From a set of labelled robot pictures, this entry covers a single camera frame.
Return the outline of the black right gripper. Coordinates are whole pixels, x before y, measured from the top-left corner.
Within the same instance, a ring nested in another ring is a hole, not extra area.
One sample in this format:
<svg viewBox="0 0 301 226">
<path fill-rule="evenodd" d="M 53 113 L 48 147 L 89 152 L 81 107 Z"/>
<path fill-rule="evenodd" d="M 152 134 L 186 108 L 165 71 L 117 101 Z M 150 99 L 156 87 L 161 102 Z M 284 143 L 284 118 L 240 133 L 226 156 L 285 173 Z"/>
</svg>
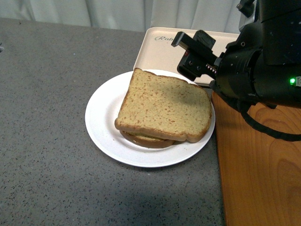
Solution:
<svg viewBox="0 0 301 226">
<path fill-rule="evenodd" d="M 178 32 L 172 46 L 180 46 L 185 53 L 177 71 L 194 81 L 203 74 L 213 80 L 210 87 L 225 99 L 256 104 L 263 99 L 256 91 L 255 68 L 261 65 L 262 42 L 236 40 L 227 45 L 226 51 L 215 56 L 212 48 L 216 40 L 203 30 L 198 30 L 193 38 Z"/>
</svg>

